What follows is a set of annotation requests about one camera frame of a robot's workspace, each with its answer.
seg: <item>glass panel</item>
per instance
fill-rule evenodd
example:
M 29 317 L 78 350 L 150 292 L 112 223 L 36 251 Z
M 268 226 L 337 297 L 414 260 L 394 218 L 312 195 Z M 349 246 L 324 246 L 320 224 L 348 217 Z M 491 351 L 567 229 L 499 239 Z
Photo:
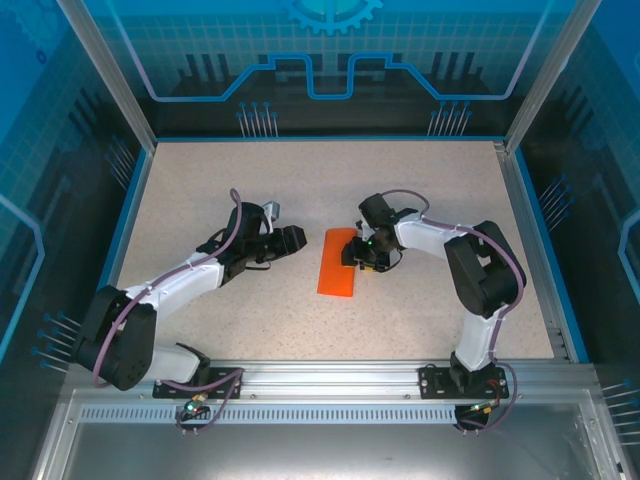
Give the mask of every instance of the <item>glass panel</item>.
M 584 343 L 604 386 L 625 378 L 636 386 L 640 381 L 638 18 L 640 4 L 602 2 L 522 145 Z M 620 386 L 611 393 L 626 392 Z M 637 410 L 631 399 L 612 399 L 622 404 L 615 413 Z M 620 431 L 637 433 L 637 424 Z M 638 468 L 637 448 L 630 452 Z
M 54 0 L 0 1 L 0 71 L 0 463 L 27 478 L 75 328 L 45 314 L 87 308 L 140 145 Z
M 87 2 L 158 135 L 239 137 L 503 135 L 573 4 Z

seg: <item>blue edge trim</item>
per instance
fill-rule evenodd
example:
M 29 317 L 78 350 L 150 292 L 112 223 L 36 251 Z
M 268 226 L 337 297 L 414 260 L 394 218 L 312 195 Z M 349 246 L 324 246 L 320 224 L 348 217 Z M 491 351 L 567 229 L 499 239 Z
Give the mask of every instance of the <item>blue edge trim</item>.
M 522 174 L 522 180 L 527 191 L 527 197 L 529 197 L 529 203 L 531 204 L 531 208 L 533 209 L 533 215 L 536 219 L 536 224 L 538 225 L 538 231 L 540 232 L 540 237 L 542 238 L 542 245 L 544 247 L 545 254 L 547 255 L 547 259 L 549 260 L 551 274 L 556 284 L 556 290 L 558 292 L 558 297 L 560 297 L 562 309 L 564 310 L 564 315 L 567 320 L 567 327 L 569 329 L 569 335 L 571 336 L 571 341 L 573 342 L 573 348 L 576 351 L 578 362 L 589 363 L 589 355 L 587 354 L 587 349 L 584 346 L 584 340 L 582 339 L 582 334 L 580 333 L 578 320 L 576 319 L 576 315 L 573 311 L 573 306 L 571 305 L 571 300 L 569 299 L 569 292 L 567 291 L 567 286 L 564 283 L 564 278 L 562 278 L 560 265 L 558 264 L 558 258 L 556 257 L 556 252 L 553 249 L 553 245 L 551 243 L 551 236 L 549 235 L 547 226 L 544 223 L 544 217 L 542 216 L 542 211 L 540 210 L 540 204 L 538 203 L 536 192 L 533 189 L 533 182 L 531 181 L 531 176 L 529 175 L 529 170 L 527 169 L 527 165 L 524 161 L 524 156 L 522 155 L 520 147 L 518 147 L 518 149 L 516 150 L 516 160 L 518 162 L 520 173 Z
M 278 140 L 285 141 L 324 141 L 324 140 L 503 140 L 504 137 L 501 136 L 476 136 L 476 137 L 425 137 L 425 136 L 376 136 L 376 137 L 280 137 Z M 226 138 L 226 137 L 198 137 L 198 138 L 185 138 L 185 137 L 164 137 L 158 139 L 159 142 L 238 142 L 238 141 L 260 141 L 260 139 L 255 138 L 247 138 L 247 139 L 238 139 L 238 138 Z M 274 141 L 273 138 L 264 139 L 262 141 Z M 545 254 L 547 259 L 549 260 L 549 265 L 551 267 L 551 274 L 553 276 L 553 280 L 555 282 L 558 296 L 560 297 L 560 303 L 562 304 L 562 308 L 564 310 L 564 314 L 567 321 L 567 327 L 569 329 L 569 335 L 571 336 L 571 341 L 573 342 L 574 349 L 576 351 L 577 359 L 580 363 L 589 363 L 589 356 L 587 354 L 587 349 L 585 348 L 584 341 L 582 339 L 582 334 L 580 333 L 580 328 L 578 326 L 578 321 L 576 319 L 575 313 L 573 311 L 573 307 L 571 306 L 571 301 L 569 299 L 569 293 L 567 292 L 567 287 L 564 283 L 564 279 L 562 278 L 562 273 L 560 272 L 560 266 L 558 264 L 558 259 L 556 257 L 555 251 L 553 249 L 551 243 L 551 237 L 549 236 L 549 232 L 544 223 L 544 219 L 542 217 L 542 212 L 540 211 L 540 206 L 538 204 L 538 200 L 535 194 L 535 190 L 533 188 L 533 182 L 531 181 L 531 177 L 529 176 L 529 171 L 527 170 L 526 163 L 524 161 L 524 156 L 522 155 L 522 151 L 520 148 L 516 151 L 516 160 L 518 162 L 518 168 L 522 174 L 522 179 L 524 181 L 525 190 L 527 193 L 527 197 L 529 198 L 529 203 L 533 209 L 533 214 L 536 220 L 536 224 L 538 226 L 538 230 L 540 231 L 540 236 L 542 238 L 542 244 L 545 250 Z M 137 162 L 136 169 L 133 173 L 133 178 L 131 179 L 131 186 L 127 191 L 127 196 L 125 197 L 124 205 L 122 206 L 122 212 L 120 213 L 120 218 L 118 219 L 118 224 L 116 226 L 116 231 L 113 235 L 113 240 L 111 242 L 111 247 L 109 248 L 109 253 L 107 255 L 107 259 L 105 261 L 105 266 L 102 271 L 102 275 L 100 276 L 99 287 L 103 287 L 109 284 L 109 281 L 113 281 L 120 273 L 120 269 L 122 268 L 122 261 L 124 260 L 124 251 L 126 250 L 126 246 L 131 237 L 131 231 L 133 229 L 133 219 L 138 213 L 138 208 L 140 206 L 140 200 L 142 198 L 142 190 L 144 190 L 144 184 L 146 183 L 146 176 L 149 171 L 149 156 L 146 152 L 140 153 L 140 158 Z
M 133 224 L 135 223 L 136 215 L 138 215 L 138 208 L 142 200 L 144 186 L 147 183 L 147 176 L 149 175 L 149 168 L 151 166 L 150 159 L 151 157 L 147 154 L 146 150 L 142 149 L 138 156 L 131 182 L 129 182 L 129 188 L 127 189 L 127 195 L 122 204 L 116 229 L 113 232 L 109 252 L 104 262 L 100 280 L 98 281 L 98 290 L 107 285 L 115 284 L 120 275 L 124 255 L 127 251 L 129 240 L 131 239 L 131 233 L 133 232 Z

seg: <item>enclosure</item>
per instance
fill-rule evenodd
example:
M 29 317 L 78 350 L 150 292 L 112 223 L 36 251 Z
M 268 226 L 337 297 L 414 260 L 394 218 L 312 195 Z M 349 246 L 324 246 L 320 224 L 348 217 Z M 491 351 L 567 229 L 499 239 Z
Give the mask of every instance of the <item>enclosure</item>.
M 639 15 L 0 0 L 3 475 L 636 478 Z M 232 187 L 278 202 L 276 226 L 307 244 L 158 322 L 158 344 L 244 369 L 214 428 L 183 438 L 184 400 L 153 381 L 96 389 L 71 346 L 96 291 L 144 284 L 225 227 Z M 423 398 L 421 369 L 448 367 L 464 327 L 442 258 L 407 249 L 387 275 L 356 271 L 351 298 L 316 292 L 326 231 L 394 188 L 437 221 L 495 221 L 522 265 L 499 429 L 453 428 L 473 399 Z

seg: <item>vent slot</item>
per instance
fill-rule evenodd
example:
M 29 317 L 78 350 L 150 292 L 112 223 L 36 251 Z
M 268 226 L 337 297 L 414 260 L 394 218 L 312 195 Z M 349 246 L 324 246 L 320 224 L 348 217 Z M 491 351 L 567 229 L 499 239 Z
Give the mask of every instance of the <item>vent slot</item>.
M 182 407 L 177 405 L 85 405 L 82 423 L 173 424 Z M 217 405 L 202 418 L 187 423 L 205 423 Z M 218 419 L 223 424 L 453 424 L 454 406 L 449 405 L 230 405 Z

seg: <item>black mounting plate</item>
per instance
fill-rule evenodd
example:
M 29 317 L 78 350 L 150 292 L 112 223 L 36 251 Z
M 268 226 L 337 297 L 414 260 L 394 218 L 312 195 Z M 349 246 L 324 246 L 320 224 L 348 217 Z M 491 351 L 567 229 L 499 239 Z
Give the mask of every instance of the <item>black mounting plate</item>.
M 225 377 L 225 376 L 229 375 L 230 373 L 233 373 L 237 369 L 238 369 L 238 367 L 210 368 L 209 369 L 209 379 L 208 379 L 206 384 L 208 385 L 210 383 L 213 383 L 216 380 L 219 380 L 222 377 Z M 215 390 L 212 390 L 212 391 L 208 392 L 208 398 L 209 399 L 214 399 L 214 400 L 223 400 L 226 397 L 227 392 L 229 392 L 229 388 L 231 387 L 231 383 L 232 383 L 231 380 L 228 380 L 226 383 L 223 383 L 222 385 L 220 385 Z M 231 400 L 237 400 L 238 398 L 240 398 L 240 390 L 242 388 L 242 375 L 240 376 L 239 379 L 236 380 L 235 383 L 239 383 L 239 385 L 234 388 L 234 391 L 231 394 L 231 397 L 229 397 Z M 153 398 L 164 398 L 164 399 L 170 398 L 170 399 L 184 399 L 184 400 L 187 400 L 187 399 L 193 397 L 196 393 L 198 393 L 198 392 L 185 392 L 184 390 L 176 390 L 175 388 L 170 387 L 168 385 L 165 385 L 164 383 L 161 383 L 160 385 L 158 385 L 156 383 L 153 386 L 153 394 L 152 394 L 152 396 L 153 396 Z
M 473 372 L 473 376 L 474 385 L 462 394 L 451 380 L 449 367 L 427 365 L 424 368 L 419 368 L 420 398 L 423 400 L 493 400 L 496 398 L 496 392 L 487 383 L 489 380 L 496 380 L 498 383 L 502 381 L 504 385 L 500 387 L 500 399 L 509 398 L 509 385 L 503 368 L 490 364 L 482 370 Z

